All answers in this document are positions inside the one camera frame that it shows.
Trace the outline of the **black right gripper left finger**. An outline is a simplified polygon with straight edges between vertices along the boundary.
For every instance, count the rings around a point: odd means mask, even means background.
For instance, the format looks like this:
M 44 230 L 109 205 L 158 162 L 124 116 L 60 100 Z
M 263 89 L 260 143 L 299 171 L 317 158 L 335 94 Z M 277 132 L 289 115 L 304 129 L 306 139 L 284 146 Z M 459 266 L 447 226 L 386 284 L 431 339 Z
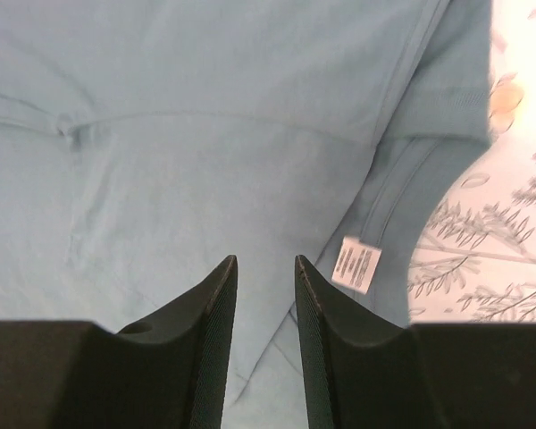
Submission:
M 218 428 L 238 262 L 111 333 L 86 321 L 0 321 L 0 428 Z

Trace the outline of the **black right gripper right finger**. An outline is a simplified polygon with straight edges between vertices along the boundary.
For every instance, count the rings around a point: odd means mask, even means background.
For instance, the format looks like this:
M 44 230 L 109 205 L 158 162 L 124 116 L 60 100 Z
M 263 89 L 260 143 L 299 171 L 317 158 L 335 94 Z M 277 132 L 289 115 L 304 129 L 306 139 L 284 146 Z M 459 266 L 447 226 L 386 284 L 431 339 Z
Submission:
M 536 428 L 536 324 L 398 327 L 295 261 L 312 428 Z

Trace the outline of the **blue t shirt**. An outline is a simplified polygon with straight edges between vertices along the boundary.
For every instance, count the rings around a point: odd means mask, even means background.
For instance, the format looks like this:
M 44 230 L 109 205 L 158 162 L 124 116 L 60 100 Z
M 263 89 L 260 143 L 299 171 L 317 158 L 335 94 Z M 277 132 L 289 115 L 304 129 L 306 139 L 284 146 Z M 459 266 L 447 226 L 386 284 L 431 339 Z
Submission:
M 294 259 L 406 325 L 490 145 L 488 1 L 0 1 L 0 319 L 117 330 L 239 260 L 222 424 L 307 427 Z

